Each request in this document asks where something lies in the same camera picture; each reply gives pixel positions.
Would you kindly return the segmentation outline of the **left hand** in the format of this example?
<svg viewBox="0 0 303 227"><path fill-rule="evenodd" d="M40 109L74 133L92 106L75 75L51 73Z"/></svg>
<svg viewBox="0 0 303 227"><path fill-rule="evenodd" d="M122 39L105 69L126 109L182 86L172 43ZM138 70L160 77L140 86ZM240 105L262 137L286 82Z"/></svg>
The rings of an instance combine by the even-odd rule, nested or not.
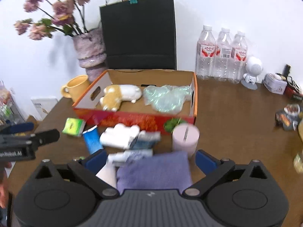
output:
<svg viewBox="0 0 303 227"><path fill-rule="evenodd" d="M0 205L6 208L9 200L7 173L5 169L12 167L11 162L1 162Z"/></svg>

